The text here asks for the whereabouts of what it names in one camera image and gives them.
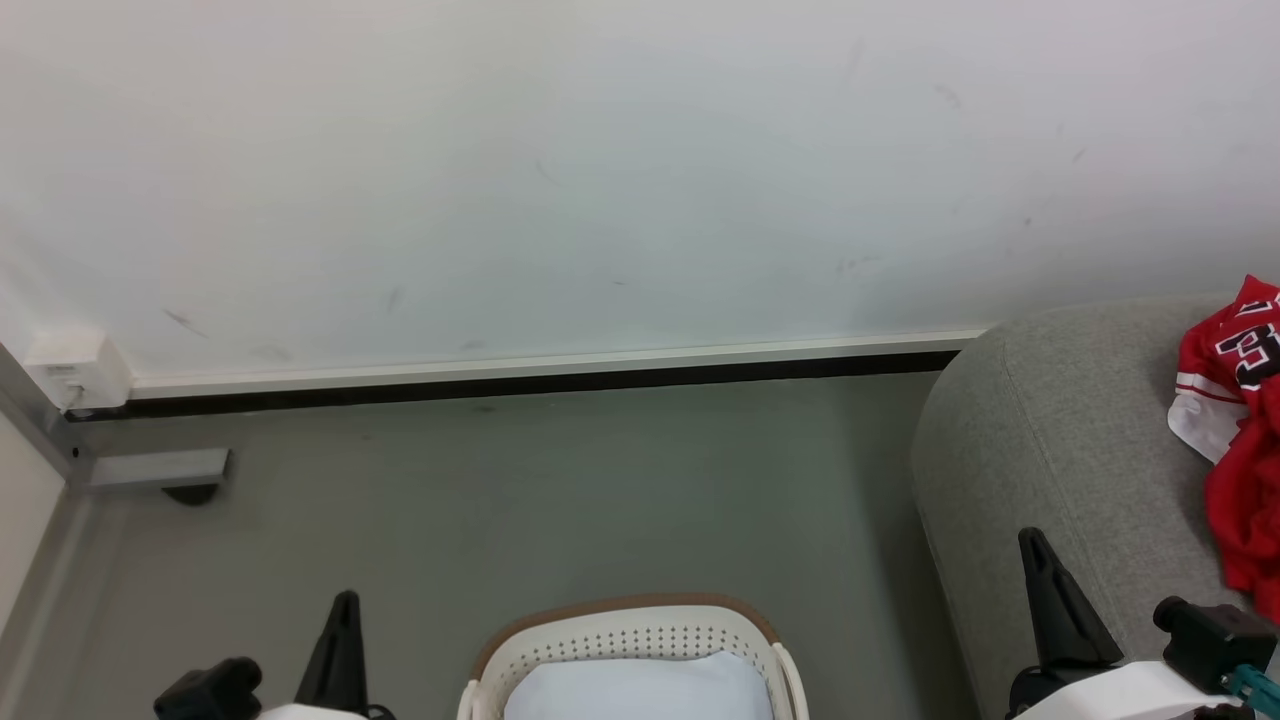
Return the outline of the white perforated laundry basket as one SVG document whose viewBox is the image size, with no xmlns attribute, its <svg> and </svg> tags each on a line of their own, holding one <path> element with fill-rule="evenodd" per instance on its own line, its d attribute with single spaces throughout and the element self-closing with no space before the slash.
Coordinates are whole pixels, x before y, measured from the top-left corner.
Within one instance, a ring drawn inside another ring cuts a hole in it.
<svg viewBox="0 0 1280 720">
<path fill-rule="evenodd" d="M 776 629 L 750 603 L 714 593 L 595 600 L 515 620 L 480 651 L 456 720 L 502 720 L 517 684 L 543 664 L 692 661 L 719 652 L 762 676 L 772 720 L 812 720 L 803 679 Z"/>
</svg>

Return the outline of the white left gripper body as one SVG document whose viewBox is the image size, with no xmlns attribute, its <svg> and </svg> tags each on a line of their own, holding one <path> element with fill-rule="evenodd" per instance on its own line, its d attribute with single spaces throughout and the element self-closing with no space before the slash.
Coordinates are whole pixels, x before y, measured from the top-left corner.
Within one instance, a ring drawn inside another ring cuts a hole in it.
<svg viewBox="0 0 1280 720">
<path fill-rule="evenodd" d="M 266 708 L 255 720 L 396 720 L 396 715 L 381 705 L 347 710 L 289 703 Z"/>
</svg>

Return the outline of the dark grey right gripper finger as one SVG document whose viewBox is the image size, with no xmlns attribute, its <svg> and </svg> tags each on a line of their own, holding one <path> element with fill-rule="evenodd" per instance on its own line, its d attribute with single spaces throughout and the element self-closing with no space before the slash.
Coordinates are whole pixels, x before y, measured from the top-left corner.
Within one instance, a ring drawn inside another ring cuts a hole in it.
<svg viewBox="0 0 1280 720">
<path fill-rule="evenodd" d="M 1123 651 L 1046 534 L 1023 528 L 1018 546 L 1037 667 L 1051 675 L 1085 675 L 1119 665 Z"/>
</svg>

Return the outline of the red sports jersey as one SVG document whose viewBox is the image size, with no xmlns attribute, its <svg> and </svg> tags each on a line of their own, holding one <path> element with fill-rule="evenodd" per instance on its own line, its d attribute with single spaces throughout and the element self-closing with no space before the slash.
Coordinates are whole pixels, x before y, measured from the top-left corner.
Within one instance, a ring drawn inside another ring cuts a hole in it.
<svg viewBox="0 0 1280 720">
<path fill-rule="evenodd" d="M 1204 506 L 1226 585 L 1280 625 L 1280 286 L 1247 275 L 1185 333 L 1167 424 L 1212 464 Z"/>
</svg>

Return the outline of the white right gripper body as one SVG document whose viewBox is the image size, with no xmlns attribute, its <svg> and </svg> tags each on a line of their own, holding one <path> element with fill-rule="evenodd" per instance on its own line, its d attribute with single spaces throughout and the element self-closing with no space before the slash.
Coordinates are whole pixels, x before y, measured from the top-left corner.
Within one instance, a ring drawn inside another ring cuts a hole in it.
<svg viewBox="0 0 1280 720">
<path fill-rule="evenodd" d="M 1138 661 L 1070 683 L 1012 720 L 1194 720 L 1201 708 L 1243 705 L 1225 691 L 1198 689 L 1162 661 Z"/>
</svg>

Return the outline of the white baseboard strip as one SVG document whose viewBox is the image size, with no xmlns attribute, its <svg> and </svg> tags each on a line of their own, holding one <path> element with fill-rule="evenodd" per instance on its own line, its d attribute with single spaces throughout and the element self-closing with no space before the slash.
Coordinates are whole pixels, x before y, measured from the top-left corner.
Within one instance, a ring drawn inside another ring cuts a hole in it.
<svg viewBox="0 0 1280 720">
<path fill-rule="evenodd" d="M 200 375 L 156 375 L 134 379 L 132 401 L 188 398 L 262 392 L 347 389 L 457 380 L 504 380 L 526 377 L 598 372 L 649 372 L 676 368 L 791 363 L 845 357 L 893 356 L 957 351 L 986 328 L 906 334 L 878 334 L 746 345 L 717 345 L 645 351 L 506 357 L 381 366 L 340 366 Z"/>
</svg>

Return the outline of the grey fabric sofa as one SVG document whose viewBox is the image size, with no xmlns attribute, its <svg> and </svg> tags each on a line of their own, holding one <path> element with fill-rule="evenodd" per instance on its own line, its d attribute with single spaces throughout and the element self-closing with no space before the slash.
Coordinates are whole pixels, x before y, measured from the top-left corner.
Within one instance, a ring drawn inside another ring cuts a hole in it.
<svg viewBox="0 0 1280 720">
<path fill-rule="evenodd" d="M 1233 292 L 1059 307 L 973 340 L 941 373 L 911 487 L 980 720 L 1037 660 L 1018 533 L 1036 527 L 1126 660 L 1156 660 L 1157 603 L 1251 601 L 1222 579 L 1210 462 L 1169 428 L 1178 348 Z"/>
</svg>

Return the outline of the light blue clothing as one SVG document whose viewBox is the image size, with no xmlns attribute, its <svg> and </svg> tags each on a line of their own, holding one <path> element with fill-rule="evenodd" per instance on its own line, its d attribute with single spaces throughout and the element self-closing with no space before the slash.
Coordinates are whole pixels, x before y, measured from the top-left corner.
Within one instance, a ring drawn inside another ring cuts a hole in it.
<svg viewBox="0 0 1280 720">
<path fill-rule="evenodd" d="M 760 673 L 718 652 L 541 665 L 515 687 L 503 720 L 774 720 L 774 712 Z"/>
</svg>

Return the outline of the white wall outlet box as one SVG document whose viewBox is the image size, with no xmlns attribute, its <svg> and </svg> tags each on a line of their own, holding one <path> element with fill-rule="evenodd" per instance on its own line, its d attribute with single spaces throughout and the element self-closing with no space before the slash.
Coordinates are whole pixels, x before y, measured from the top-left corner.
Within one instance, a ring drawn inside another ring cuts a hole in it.
<svg viewBox="0 0 1280 720">
<path fill-rule="evenodd" d="M 20 365 L 61 411 L 120 407 L 134 377 L 100 331 L 60 331 L 36 337 Z"/>
</svg>

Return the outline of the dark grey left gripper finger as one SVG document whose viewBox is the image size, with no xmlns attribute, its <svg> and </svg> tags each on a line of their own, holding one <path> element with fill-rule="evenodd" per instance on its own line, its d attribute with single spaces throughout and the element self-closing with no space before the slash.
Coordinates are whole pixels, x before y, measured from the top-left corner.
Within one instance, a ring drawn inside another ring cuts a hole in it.
<svg viewBox="0 0 1280 720">
<path fill-rule="evenodd" d="M 355 591 L 334 597 L 294 702 L 355 715 L 367 712 L 364 633 Z"/>
</svg>

